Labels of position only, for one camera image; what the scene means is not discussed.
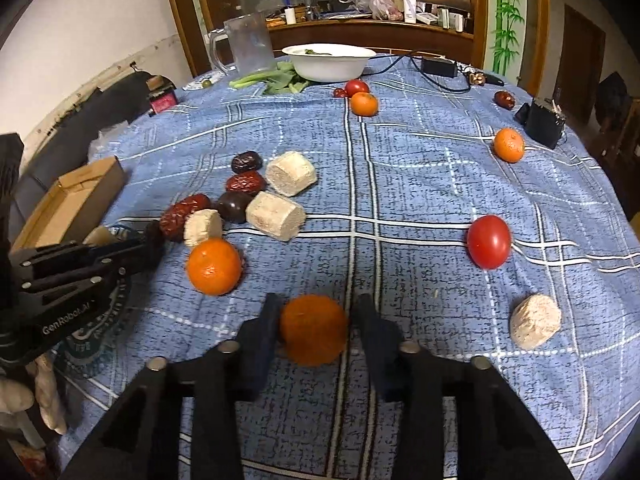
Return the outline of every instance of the orange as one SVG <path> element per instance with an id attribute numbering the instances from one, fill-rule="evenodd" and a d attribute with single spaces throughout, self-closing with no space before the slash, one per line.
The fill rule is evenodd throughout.
<path id="1" fill-rule="evenodd" d="M 351 97 L 351 111 L 363 117 L 373 117 L 378 113 L 378 100 L 366 92 L 358 92 Z"/>
<path id="2" fill-rule="evenodd" d="M 494 151 L 502 160 L 518 162 L 524 156 L 524 139 L 512 128 L 503 128 L 494 137 Z"/>
<path id="3" fill-rule="evenodd" d="M 280 316 L 287 356 L 302 366 L 330 363 L 347 343 L 347 317 L 331 298 L 309 294 L 289 301 Z"/>
<path id="4" fill-rule="evenodd" d="M 187 276 L 197 290 L 221 296 L 240 281 L 242 259 L 238 250 L 222 238 L 209 238 L 197 245 L 186 265 Z"/>

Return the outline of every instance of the glass pitcher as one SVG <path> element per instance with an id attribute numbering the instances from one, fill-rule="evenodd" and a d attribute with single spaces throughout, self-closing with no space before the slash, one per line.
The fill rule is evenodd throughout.
<path id="1" fill-rule="evenodd" d="M 223 73 L 228 74 L 233 69 L 226 67 L 218 57 L 217 43 L 221 40 L 229 40 L 236 64 L 235 77 L 276 68 L 271 38 L 263 13 L 254 12 L 227 20 L 225 28 L 217 28 L 209 33 L 211 60 Z"/>

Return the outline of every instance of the wall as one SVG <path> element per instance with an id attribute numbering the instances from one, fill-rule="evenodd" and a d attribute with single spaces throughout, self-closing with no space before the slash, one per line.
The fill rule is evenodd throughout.
<path id="1" fill-rule="evenodd" d="M 527 0 L 489 0 L 484 69 L 517 84 L 525 40 Z"/>
<path id="2" fill-rule="evenodd" d="M 600 80 L 617 71 L 625 80 L 629 94 L 640 96 L 640 62 L 638 62 L 613 18 L 599 0 L 550 0 L 549 36 L 539 96 L 543 98 L 552 97 L 556 85 L 560 56 L 562 54 L 565 4 L 586 16 L 607 35 Z M 591 113 L 589 126 L 595 131 L 599 129 L 595 120 L 595 112 Z"/>
<path id="3" fill-rule="evenodd" d="M 24 139 L 85 83 L 150 46 L 163 48 L 149 65 L 185 83 L 180 42 L 167 41 L 176 34 L 168 0 L 34 0 L 0 50 L 0 132 Z"/>

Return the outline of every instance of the open cardboard box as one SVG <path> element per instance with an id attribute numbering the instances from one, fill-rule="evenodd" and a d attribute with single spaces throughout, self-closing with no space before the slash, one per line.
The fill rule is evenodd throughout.
<path id="1" fill-rule="evenodd" d="M 82 242 L 100 225 L 125 180 L 115 156 L 60 176 L 29 216 L 12 251 L 72 240 Z"/>

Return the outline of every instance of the plastic bowl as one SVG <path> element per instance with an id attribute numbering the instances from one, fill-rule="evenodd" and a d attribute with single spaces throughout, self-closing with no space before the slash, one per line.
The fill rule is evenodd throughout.
<path id="1" fill-rule="evenodd" d="M 368 48 L 335 43 L 288 46 L 283 48 L 282 52 L 290 57 L 300 76 L 319 83 L 339 83 L 357 79 L 362 75 L 367 61 L 376 55 Z"/>

